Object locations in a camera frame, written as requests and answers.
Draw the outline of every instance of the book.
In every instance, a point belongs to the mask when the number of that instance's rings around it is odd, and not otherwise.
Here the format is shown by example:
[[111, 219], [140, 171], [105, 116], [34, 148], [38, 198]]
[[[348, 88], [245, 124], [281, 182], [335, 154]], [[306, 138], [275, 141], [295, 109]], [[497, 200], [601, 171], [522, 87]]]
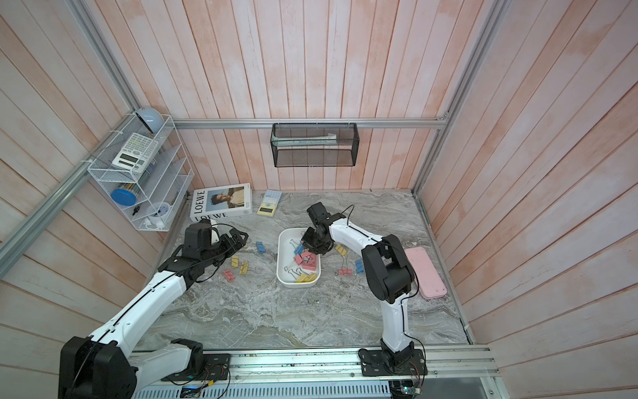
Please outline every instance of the book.
[[200, 188], [193, 192], [191, 220], [224, 219], [253, 212], [250, 183]]

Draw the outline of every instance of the wire mesh basket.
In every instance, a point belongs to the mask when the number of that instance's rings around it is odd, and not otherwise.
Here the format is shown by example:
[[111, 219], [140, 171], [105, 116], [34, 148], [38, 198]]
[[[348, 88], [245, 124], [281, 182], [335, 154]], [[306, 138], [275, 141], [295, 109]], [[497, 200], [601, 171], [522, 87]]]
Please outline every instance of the wire mesh basket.
[[[177, 208], [195, 175], [184, 155], [182, 140], [170, 115], [162, 115], [164, 125], [153, 135], [158, 152], [142, 171], [124, 170], [111, 162], [133, 133], [150, 136], [148, 128], [133, 116], [102, 149], [88, 171], [137, 230], [168, 231]], [[170, 146], [175, 132], [178, 144]]]
[[354, 166], [359, 132], [356, 123], [275, 123], [271, 148], [278, 168]]

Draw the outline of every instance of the calculator display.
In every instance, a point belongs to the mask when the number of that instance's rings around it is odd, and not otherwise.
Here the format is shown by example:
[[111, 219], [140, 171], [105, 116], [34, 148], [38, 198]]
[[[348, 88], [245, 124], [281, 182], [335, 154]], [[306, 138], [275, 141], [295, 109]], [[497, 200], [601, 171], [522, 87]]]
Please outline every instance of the calculator display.
[[124, 158], [125, 160], [131, 161], [133, 163], [138, 161], [138, 158], [135, 158], [134, 156], [130, 156], [130, 155], [127, 155], [127, 154], [120, 155], [120, 158]]

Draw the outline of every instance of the white plastic tray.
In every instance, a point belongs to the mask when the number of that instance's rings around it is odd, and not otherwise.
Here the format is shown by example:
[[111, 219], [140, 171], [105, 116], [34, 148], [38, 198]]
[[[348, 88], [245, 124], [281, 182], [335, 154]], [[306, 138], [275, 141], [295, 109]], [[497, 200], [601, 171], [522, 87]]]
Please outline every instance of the white plastic tray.
[[315, 274], [317, 278], [314, 281], [308, 283], [295, 283], [297, 279], [294, 275], [284, 270], [284, 267], [290, 265], [295, 259], [295, 248], [290, 244], [290, 240], [294, 240], [296, 243], [301, 241], [307, 228], [301, 227], [298, 229], [286, 229], [279, 235], [279, 246], [277, 248], [277, 279], [288, 288], [308, 288], [317, 284], [319, 277], [321, 277], [321, 255], [317, 255], [317, 269]]

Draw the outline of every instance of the white desk organizer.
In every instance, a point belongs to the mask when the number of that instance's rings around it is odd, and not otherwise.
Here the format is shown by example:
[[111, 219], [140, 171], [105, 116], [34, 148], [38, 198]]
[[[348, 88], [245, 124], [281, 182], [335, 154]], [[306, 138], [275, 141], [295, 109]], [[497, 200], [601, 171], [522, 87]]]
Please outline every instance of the white desk organizer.
[[[168, 231], [179, 204], [181, 204], [195, 175], [188, 158], [186, 156], [179, 158], [178, 156], [183, 143], [182, 138], [175, 130], [173, 119], [170, 115], [162, 115], [162, 117], [164, 125], [153, 137], [153, 140], [159, 142], [158, 152], [154, 156], [156, 166], [146, 180], [140, 181], [142, 173], [118, 169], [111, 165], [132, 133], [148, 132], [137, 116], [133, 116], [124, 125], [124, 128], [96, 155], [89, 167], [89, 173], [97, 180], [109, 198], [111, 193], [120, 188], [123, 183], [131, 183], [131, 191], [136, 192], [134, 205], [124, 206], [116, 202], [114, 204], [137, 230]], [[170, 142], [166, 141], [173, 132], [178, 142], [175, 146], [171, 146]], [[163, 214], [159, 217], [153, 216], [158, 212]]]

